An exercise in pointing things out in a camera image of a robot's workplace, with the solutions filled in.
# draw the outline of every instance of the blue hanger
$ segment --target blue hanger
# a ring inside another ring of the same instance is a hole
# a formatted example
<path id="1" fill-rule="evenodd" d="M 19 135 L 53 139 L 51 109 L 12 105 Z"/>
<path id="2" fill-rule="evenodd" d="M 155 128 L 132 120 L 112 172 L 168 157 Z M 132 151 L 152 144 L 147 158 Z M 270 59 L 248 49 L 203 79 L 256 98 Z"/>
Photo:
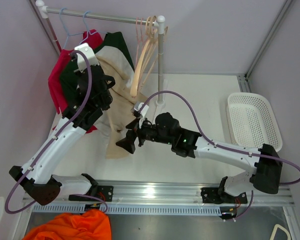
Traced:
<path id="1" fill-rule="evenodd" d="M 83 23 L 84 23 L 85 28 L 86 28 L 86 37 L 80 42 L 80 44 L 82 44 L 85 40 L 87 40 L 88 37 L 89 37 L 89 35 L 92 36 L 93 34 L 98 34 L 98 33 L 101 33 L 101 34 L 107 34 L 107 32 L 104 32 L 104 31 L 95 31 L 94 33 L 91 33 L 91 31 L 90 31 L 90 29 L 89 29 L 89 27 L 88 27 L 88 24 L 86 23 L 86 19 L 85 19 L 86 15 L 87 15 L 88 13 L 91 13 L 91 12 L 90 12 L 90 11 L 86 11 L 86 12 L 83 14 L 83 18 L 82 18 L 82 19 L 83 19 Z"/>
<path id="2" fill-rule="evenodd" d="M 83 32 L 75 33 L 75 34 L 70 34 L 70 33 L 69 33 L 69 30 L 68 30 L 66 24 L 64 23 L 62 17 L 61 17 L 61 13 L 62 13 L 65 9 L 66 9 L 66 8 L 64 7 L 64 8 L 62 8 L 62 9 L 60 10 L 60 12 L 59 12 L 59 18 L 60 18 L 60 21 L 61 21 L 61 23 L 62 23 L 62 25 L 63 25 L 63 28 L 64 28 L 65 32 L 66 32 L 66 40 L 65 40 L 65 43 L 64 43 L 62 49 L 65 49 L 65 47 L 66 47 L 66 45 L 67 45 L 67 43 L 68 43 L 69 37 L 77 36 L 77 35 L 83 34 Z"/>

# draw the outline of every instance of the wooden hanger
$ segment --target wooden hanger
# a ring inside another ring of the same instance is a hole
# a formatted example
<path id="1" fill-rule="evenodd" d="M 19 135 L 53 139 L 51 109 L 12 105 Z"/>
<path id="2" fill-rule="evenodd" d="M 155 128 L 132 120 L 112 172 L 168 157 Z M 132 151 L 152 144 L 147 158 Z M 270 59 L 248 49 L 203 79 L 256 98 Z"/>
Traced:
<path id="1" fill-rule="evenodd" d="M 151 57 L 153 56 L 157 46 L 158 46 L 158 36 L 156 36 L 157 29 L 154 29 L 152 27 L 153 23 L 156 21 L 157 17 L 152 16 L 148 17 L 145 24 L 145 34 L 148 36 L 141 55 L 139 57 L 139 60 L 136 64 L 136 68 L 134 71 L 134 76 L 132 80 L 132 85 L 130 89 L 130 95 L 132 97 L 136 97 L 138 92 L 141 90 L 143 85 L 146 83 L 147 79 L 149 78 L 149 75 L 151 71 L 153 70 L 156 61 L 158 60 L 158 56 L 155 58 L 155 60 L 152 62 L 151 67 L 149 68 L 149 71 L 147 75 L 145 76 L 143 82 L 141 82 L 141 78 L 143 76 L 143 73 L 148 66 Z"/>

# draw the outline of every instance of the white pipe connector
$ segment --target white pipe connector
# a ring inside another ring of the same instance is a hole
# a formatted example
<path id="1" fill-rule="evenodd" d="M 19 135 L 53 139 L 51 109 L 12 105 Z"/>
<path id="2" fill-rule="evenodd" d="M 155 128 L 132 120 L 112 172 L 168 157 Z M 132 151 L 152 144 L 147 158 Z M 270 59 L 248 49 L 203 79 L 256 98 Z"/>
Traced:
<path id="1" fill-rule="evenodd" d="M 158 34 L 165 34 L 166 18 L 160 15 L 156 18 L 156 22 L 158 23 Z"/>
<path id="2" fill-rule="evenodd" d="M 47 19 L 48 18 L 48 12 L 47 12 L 47 7 L 48 6 L 45 5 L 45 2 L 42 1 L 42 0 L 36 0 L 35 5 L 37 6 L 41 17 L 43 19 Z"/>

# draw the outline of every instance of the beige garment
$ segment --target beige garment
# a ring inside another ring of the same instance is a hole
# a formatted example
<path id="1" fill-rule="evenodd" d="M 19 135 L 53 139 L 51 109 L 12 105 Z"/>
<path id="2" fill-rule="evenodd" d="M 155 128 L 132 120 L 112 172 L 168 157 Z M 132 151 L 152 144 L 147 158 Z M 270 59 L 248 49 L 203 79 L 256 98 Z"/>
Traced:
<path id="1" fill-rule="evenodd" d="M 147 98 L 138 93 L 136 97 L 130 96 L 130 89 L 126 87 L 129 76 L 116 68 L 108 59 L 97 56 L 104 74 L 112 76 L 115 85 L 109 90 L 112 96 L 110 109 L 106 111 L 109 119 L 111 134 L 109 144 L 106 149 L 106 159 L 120 159 L 127 157 L 129 153 L 122 147 L 116 145 L 116 142 L 124 138 L 123 131 L 126 125 L 135 119 L 131 109 L 136 102 L 145 102 Z"/>

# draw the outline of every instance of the red garment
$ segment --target red garment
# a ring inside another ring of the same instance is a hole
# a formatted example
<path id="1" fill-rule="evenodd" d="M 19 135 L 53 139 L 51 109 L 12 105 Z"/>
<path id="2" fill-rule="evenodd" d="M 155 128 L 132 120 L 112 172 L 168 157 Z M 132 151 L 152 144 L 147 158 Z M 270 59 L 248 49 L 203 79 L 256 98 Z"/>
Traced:
<path id="1" fill-rule="evenodd" d="M 86 37 L 87 37 L 87 32 L 85 31 L 83 33 L 82 39 L 85 39 Z M 88 43 L 92 49 L 97 48 L 100 44 L 102 44 L 102 42 L 103 42 L 103 40 L 99 33 L 89 35 L 89 37 L 84 41 L 84 43 Z M 67 64 L 70 62 L 70 60 L 71 60 L 70 53 L 71 52 L 72 52 L 72 50 L 62 49 L 59 59 L 56 62 L 55 66 L 48 78 L 48 86 L 49 86 L 49 90 L 50 90 L 50 95 L 51 95 L 52 101 L 54 103 L 56 112 L 58 114 L 60 113 L 60 111 L 62 113 L 68 106 L 67 100 L 62 91 L 62 87 L 61 87 L 61 84 L 59 81 L 59 76 L 62 73 L 62 71 L 65 69 Z M 96 129 L 97 128 L 95 126 L 92 126 L 87 131 L 87 133 L 90 133 Z"/>
<path id="2" fill-rule="evenodd" d="M 111 240 L 109 218 L 92 209 L 83 215 L 63 213 L 33 228 L 23 240 Z"/>

